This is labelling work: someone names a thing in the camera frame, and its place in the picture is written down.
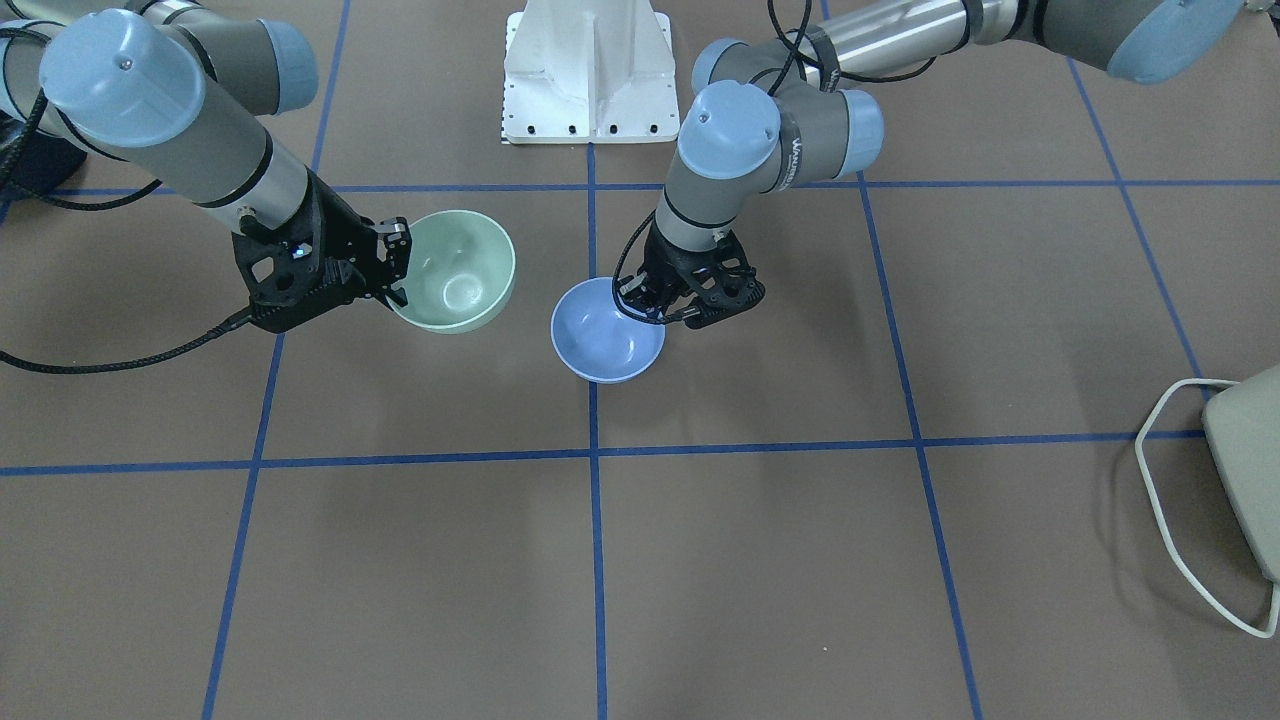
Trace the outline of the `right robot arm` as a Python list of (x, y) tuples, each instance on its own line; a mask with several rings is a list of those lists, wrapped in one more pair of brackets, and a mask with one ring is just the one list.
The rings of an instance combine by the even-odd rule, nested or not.
[(3, 113), (127, 161), (230, 232), (248, 318), (282, 333), (358, 299), (406, 307), (412, 238), (374, 222), (275, 140), (306, 108), (317, 60), (293, 26), (196, 1), (17, 3), (3, 23)]

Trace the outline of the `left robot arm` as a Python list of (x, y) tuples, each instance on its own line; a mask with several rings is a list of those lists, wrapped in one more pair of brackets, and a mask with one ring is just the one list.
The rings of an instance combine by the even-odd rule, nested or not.
[(660, 197), (635, 231), (643, 260), (634, 272), (616, 266), (612, 301), (635, 322), (690, 329), (755, 307), (765, 287), (733, 223), (754, 196), (873, 164), (884, 118), (872, 85), (1009, 40), (1157, 85), (1199, 60), (1244, 10), (1243, 1), (877, 1), (828, 20), (804, 12), (763, 44), (714, 41), (694, 63)]

